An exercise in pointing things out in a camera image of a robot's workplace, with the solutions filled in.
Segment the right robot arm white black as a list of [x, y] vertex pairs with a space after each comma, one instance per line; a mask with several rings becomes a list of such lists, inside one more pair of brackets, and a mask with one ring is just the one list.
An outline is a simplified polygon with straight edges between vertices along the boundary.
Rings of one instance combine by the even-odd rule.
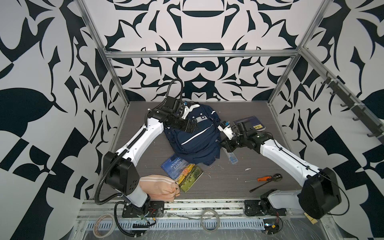
[[269, 132], [255, 130], [249, 123], [240, 122], [233, 131], [229, 122], [218, 129], [225, 134], [221, 146], [231, 153], [237, 148], [248, 148], [279, 165], [301, 186], [299, 191], [270, 190], [261, 196], [262, 212], [300, 210], [314, 219], [321, 219], [342, 202], [343, 191], [336, 173], [321, 169], [296, 156], [278, 143]]

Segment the navy blue student backpack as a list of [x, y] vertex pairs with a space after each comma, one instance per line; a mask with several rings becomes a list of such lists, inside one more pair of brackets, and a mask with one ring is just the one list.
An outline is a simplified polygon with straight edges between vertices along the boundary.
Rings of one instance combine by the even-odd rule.
[[200, 107], [188, 114], [187, 118], [197, 121], [193, 133], [189, 134], [172, 127], [164, 133], [175, 152], [191, 164], [210, 166], [220, 158], [221, 132], [218, 129], [221, 119], [214, 109], [200, 103]]

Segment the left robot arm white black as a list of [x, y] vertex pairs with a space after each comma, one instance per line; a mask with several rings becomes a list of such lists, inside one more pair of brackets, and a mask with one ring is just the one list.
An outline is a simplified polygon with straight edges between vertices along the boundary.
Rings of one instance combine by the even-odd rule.
[[197, 103], [167, 97], [161, 104], [149, 109], [145, 123], [131, 140], [116, 152], [105, 155], [103, 176], [96, 188], [95, 203], [103, 205], [120, 197], [138, 208], [143, 207], [149, 201], [149, 195], [139, 185], [140, 176], [136, 166], [141, 156], [164, 128], [193, 133], [197, 121], [187, 116], [198, 107], [200, 105]]

